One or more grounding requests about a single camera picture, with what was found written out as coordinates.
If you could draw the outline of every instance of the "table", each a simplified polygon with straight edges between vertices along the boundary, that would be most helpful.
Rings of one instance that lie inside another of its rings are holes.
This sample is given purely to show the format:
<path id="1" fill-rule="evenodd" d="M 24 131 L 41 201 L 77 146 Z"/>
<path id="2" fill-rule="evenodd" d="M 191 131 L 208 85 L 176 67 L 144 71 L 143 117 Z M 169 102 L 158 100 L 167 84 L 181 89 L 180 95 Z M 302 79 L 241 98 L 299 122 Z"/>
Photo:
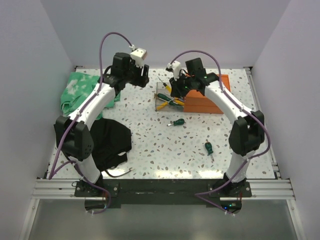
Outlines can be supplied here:
<path id="1" fill-rule="evenodd" d="M 98 69 L 77 68 L 76 72 L 99 75 Z M 207 69 L 207 73 L 218 73 L 217 69 Z M 222 69 L 230 80 L 231 93 L 247 107 L 255 110 L 254 97 L 245 69 Z M 109 170 L 112 175 L 120 175 L 129 169 L 134 171 L 122 179 L 221 179 L 228 169 L 232 150 L 228 138 L 232 125 L 224 114 L 184 113 L 155 111 L 156 85 L 160 77 L 168 82 L 172 73 L 164 69 L 149 70 L 150 82 L 145 88 L 127 84 L 121 91 L 121 100 L 114 108 L 104 109 L 103 117 L 114 119 L 132 132 L 132 150 L 128 162 Z M 183 126 L 171 126 L 170 121 L 184 118 Z M 204 143 L 213 146 L 214 162 L 207 156 Z M 257 152 L 267 147 L 266 141 Z M 57 148 L 52 148 L 48 172 L 51 170 Z M 60 154 L 57 166 L 66 158 Z M 109 176 L 102 172 L 103 178 Z M 71 165 L 61 169 L 53 178 L 77 179 L 77 172 Z M 247 170 L 248 179 L 274 179 L 272 154 L 251 160 Z"/>

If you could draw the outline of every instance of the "green cloth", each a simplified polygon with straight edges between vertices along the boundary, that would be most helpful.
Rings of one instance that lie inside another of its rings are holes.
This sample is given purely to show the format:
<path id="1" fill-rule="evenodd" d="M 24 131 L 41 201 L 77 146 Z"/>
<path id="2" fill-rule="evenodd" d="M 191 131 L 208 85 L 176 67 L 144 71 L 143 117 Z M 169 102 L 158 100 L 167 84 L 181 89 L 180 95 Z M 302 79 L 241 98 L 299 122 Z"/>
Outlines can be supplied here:
<path id="1" fill-rule="evenodd" d="M 71 72 L 65 90 L 60 98 L 60 108 L 64 116 L 74 112 L 90 95 L 98 83 L 99 76 L 88 75 L 81 72 Z M 105 107 L 113 108 L 115 102 L 120 101 L 120 93 Z M 96 118 L 102 118 L 102 112 Z"/>

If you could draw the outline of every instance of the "wall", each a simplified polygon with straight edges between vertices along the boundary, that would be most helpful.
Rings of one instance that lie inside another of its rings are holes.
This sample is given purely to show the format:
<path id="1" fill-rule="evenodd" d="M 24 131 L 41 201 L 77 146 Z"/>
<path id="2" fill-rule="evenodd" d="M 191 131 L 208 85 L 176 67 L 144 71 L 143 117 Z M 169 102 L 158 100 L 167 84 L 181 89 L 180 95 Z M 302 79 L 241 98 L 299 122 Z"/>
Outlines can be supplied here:
<path id="1" fill-rule="evenodd" d="M 18 239 L 72 69 L 39 0 L 0 0 L 0 239 Z"/>
<path id="2" fill-rule="evenodd" d="M 319 11 L 319 1 L 291 0 L 253 67 L 280 171 L 292 180 L 309 240 L 320 235 Z"/>
<path id="3" fill-rule="evenodd" d="M 201 49 L 223 67 L 253 66 L 290 0 L 41 0 L 72 63 L 97 66 L 103 35 L 118 31 L 164 67 L 177 54 Z M 127 43 L 113 36 L 104 65 Z M 181 62 L 193 56 L 181 58 Z M 207 57 L 206 66 L 215 66 Z"/>

